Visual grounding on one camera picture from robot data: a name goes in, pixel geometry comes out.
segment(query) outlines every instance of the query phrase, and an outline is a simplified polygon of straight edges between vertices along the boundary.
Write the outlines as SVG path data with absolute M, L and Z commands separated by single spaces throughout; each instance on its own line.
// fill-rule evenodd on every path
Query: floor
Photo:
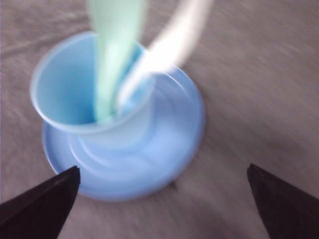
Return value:
M 151 0 L 143 44 L 177 1 Z M 40 58 L 90 29 L 84 0 L 1 1 L 1 201 L 54 175 L 28 94 Z M 319 1 L 216 0 L 183 70 L 205 102 L 200 149 L 175 186 L 134 201 L 78 196 L 60 239 L 267 239 L 246 169 L 319 197 Z

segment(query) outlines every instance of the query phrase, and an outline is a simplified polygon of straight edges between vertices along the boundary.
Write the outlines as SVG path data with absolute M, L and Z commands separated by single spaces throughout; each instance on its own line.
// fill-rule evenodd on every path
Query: blue plastic cup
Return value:
M 49 51 L 33 74 L 31 100 L 40 116 L 53 127 L 110 149 L 127 148 L 140 141 L 150 128 L 154 81 L 145 81 L 126 110 L 113 121 L 95 122 L 95 37 L 92 32 L 80 33 Z M 137 45 L 122 79 L 142 53 L 143 48 Z

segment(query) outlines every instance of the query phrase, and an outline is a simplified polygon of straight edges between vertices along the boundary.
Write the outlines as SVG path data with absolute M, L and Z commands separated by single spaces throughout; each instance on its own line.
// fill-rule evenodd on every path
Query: cup rim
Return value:
M 42 74 L 43 70 L 50 64 L 50 62 L 64 49 L 68 48 L 70 45 L 73 45 L 77 43 L 78 41 L 83 40 L 84 38 L 95 36 L 96 33 L 92 31 L 85 31 L 81 32 L 75 35 L 72 35 L 59 43 L 57 43 L 55 46 L 53 46 L 39 61 L 37 64 L 32 77 L 31 77 L 31 82 L 30 82 L 30 87 L 29 87 L 29 93 L 31 97 L 32 104 L 37 111 L 37 113 L 49 124 L 60 128 L 64 131 L 68 132 L 73 132 L 76 134 L 86 134 L 86 133 L 95 133 L 95 132 L 100 132 L 102 130 L 108 130 L 111 128 L 115 128 L 129 119 L 131 119 L 133 116 L 139 113 L 139 111 L 149 102 L 155 88 L 155 81 L 151 80 L 151 86 L 150 90 L 146 93 L 144 98 L 142 99 L 141 103 L 136 106 L 134 109 L 132 109 L 130 112 L 125 114 L 124 116 L 119 117 L 118 119 L 109 122 L 107 119 L 103 121 L 98 121 L 98 122 L 92 122 L 92 123 L 85 123 L 85 124 L 67 124 L 67 123 L 60 123 L 56 122 L 52 119 L 50 119 L 48 116 L 43 113 L 41 110 L 38 100 L 36 97 L 37 93 L 37 87 L 38 87 L 38 82 L 40 81 L 40 75 Z M 143 50 L 145 51 L 145 48 L 136 42 L 136 44 Z

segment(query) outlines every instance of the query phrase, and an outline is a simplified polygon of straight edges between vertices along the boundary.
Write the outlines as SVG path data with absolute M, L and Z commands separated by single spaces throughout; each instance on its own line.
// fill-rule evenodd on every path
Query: blue plate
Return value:
M 56 173 L 77 165 L 79 193 L 104 201 L 148 195 L 173 181 L 196 153 L 204 107 L 194 82 L 180 69 L 157 75 L 153 125 L 134 147 L 109 150 L 44 123 L 45 154 Z

